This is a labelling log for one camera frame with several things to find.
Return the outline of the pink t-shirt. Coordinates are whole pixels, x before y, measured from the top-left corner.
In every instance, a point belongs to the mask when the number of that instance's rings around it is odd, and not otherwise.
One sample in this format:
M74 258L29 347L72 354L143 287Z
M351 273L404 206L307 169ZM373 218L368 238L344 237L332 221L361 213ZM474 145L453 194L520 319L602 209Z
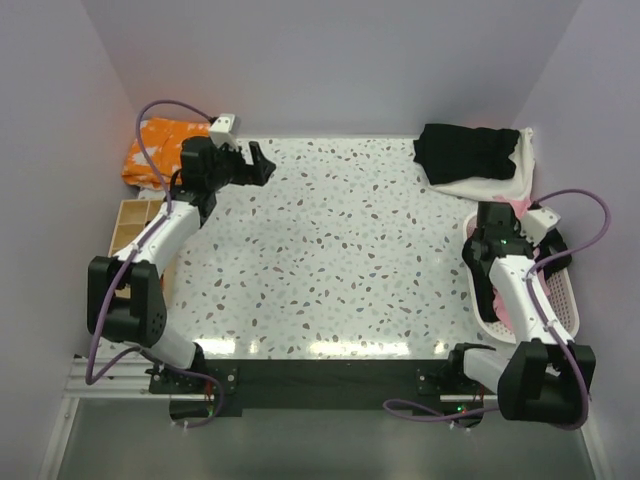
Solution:
M494 196L493 200L510 205L517 219L521 219L532 205L529 197L525 197L524 199L507 199L503 196Z

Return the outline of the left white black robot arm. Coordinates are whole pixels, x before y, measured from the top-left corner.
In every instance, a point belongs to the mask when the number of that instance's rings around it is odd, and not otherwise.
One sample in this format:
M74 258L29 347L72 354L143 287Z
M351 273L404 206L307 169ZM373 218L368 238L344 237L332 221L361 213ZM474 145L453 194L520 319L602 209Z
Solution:
M124 343L128 351L163 365L185 392L196 392L209 380L201 346L170 323L161 278L183 244L205 225L223 187L267 184L276 165L258 142L248 146L250 155L245 157L240 147L227 142L217 145L205 136L184 140L180 167L165 186L165 201L156 216L115 255L90 262L87 384L108 370L94 368L103 339Z

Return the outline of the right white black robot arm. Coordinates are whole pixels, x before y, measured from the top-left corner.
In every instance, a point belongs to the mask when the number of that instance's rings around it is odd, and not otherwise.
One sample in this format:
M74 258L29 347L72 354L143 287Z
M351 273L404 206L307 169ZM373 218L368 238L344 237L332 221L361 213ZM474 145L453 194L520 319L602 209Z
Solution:
M544 261L535 254L559 221L546 207L533 206L518 216L508 203L479 203L462 257L477 311L492 311L494 297L501 298L515 350L506 358L492 347L458 344L449 354L445 379L459 393L478 383L494 392L507 420L577 429L588 416L596 358L555 314L538 276Z

